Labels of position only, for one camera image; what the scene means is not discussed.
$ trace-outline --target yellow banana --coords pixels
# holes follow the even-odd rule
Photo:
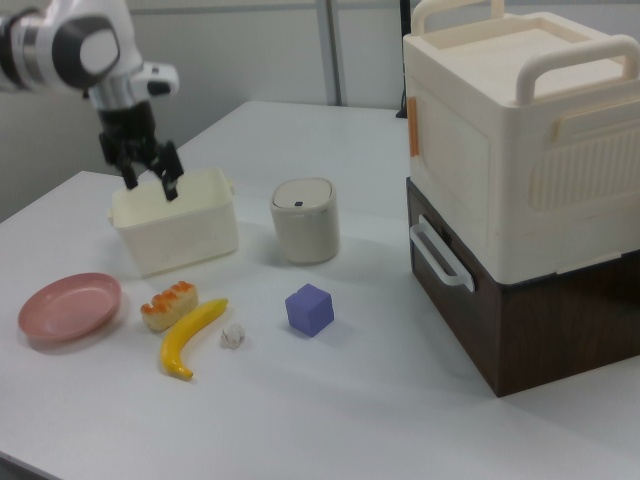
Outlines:
[[[160,360],[167,373],[183,380],[193,377],[193,372],[183,365],[180,351],[191,337],[222,315],[228,302],[226,298],[219,298],[203,303],[178,320],[169,330],[160,349]]]

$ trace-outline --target brown wooden box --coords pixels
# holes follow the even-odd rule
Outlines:
[[[409,225],[424,216],[473,277],[474,292],[443,284],[411,243],[415,276],[497,396],[640,354],[640,251],[501,285],[410,179],[407,197]]]

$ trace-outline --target white wall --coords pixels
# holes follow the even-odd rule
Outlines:
[[[48,4],[4,0],[0,9],[7,1],[15,9]],[[154,100],[160,140],[181,145],[247,100],[335,104],[324,1],[129,4],[143,56],[174,64],[181,77],[177,96]],[[80,95],[0,94],[0,221],[80,170],[113,173],[99,132]]]
[[[247,100],[335,104],[336,83],[345,105],[399,106],[398,0],[127,1],[145,58],[173,63],[181,76],[179,94],[153,105],[161,140],[181,145]],[[550,10],[608,33],[640,39],[639,1],[577,1],[595,4],[506,3],[509,12]],[[0,0],[0,10],[47,4],[48,0]],[[466,7],[434,18],[434,25],[487,11]],[[113,172],[104,164],[99,132],[93,108],[79,95],[0,94],[0,221],[80,170]]]
[[[403,90],[399,2],[334,2],[343,104],[355,107],[399,108]],[[637,1],[635,5],[599,2],[600,5],[514,6],[515,2],[510,0],[506,0],[505,3],[508,13],[550,11],[609,34],[624,33],[640,40],[640,2]],[[440,28],[452,23],[479,19],[483,15],[488,17],[488,12],[488,6],[469,6],[434,16],[431,21],[427,20],[427,23],[429,28]]]

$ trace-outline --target pink plate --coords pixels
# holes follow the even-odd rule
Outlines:
[[[103,273],[66,277],[34,294],[18,316],[20,329],[38,340],[70,340],[107,322],[120,306],[120,283]]]

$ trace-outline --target white table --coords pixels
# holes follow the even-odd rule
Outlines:
[[[496,399],[411,274],[406,125],[394,112],[249,103],[193,139],[187,168],[236,186],[233,255],[139,280],[105,212],[119,178],[81,173],[0,225],[0,456],[51,478],[635,478],[640,360]],[[336,184],[341,251],[282,260],[269,198],[289,178]],[[17,328],[24,301],[84,271],[117,277],[115,321],[56,348]],[[177,280],[232,308],[165,376],[139,306]],[[284,299],[305,283],[336,320],[308,339]],[[222,326],[241,323],[236,351]]]

